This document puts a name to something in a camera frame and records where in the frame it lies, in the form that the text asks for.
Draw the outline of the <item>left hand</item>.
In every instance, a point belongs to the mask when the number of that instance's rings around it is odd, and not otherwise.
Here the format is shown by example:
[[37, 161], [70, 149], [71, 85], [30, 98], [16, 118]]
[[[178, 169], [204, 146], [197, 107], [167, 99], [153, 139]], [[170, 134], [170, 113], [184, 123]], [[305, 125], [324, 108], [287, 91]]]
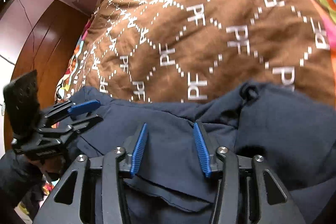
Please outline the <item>left hand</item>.
[[48, 159], [42, 160], [31, 160], [26, 157], [28, 162], [33, 165], [36, 165], [42, 173], [57, 173], [61, 174], [64, 168], [65, 159], [62, 155], [58, 155]]

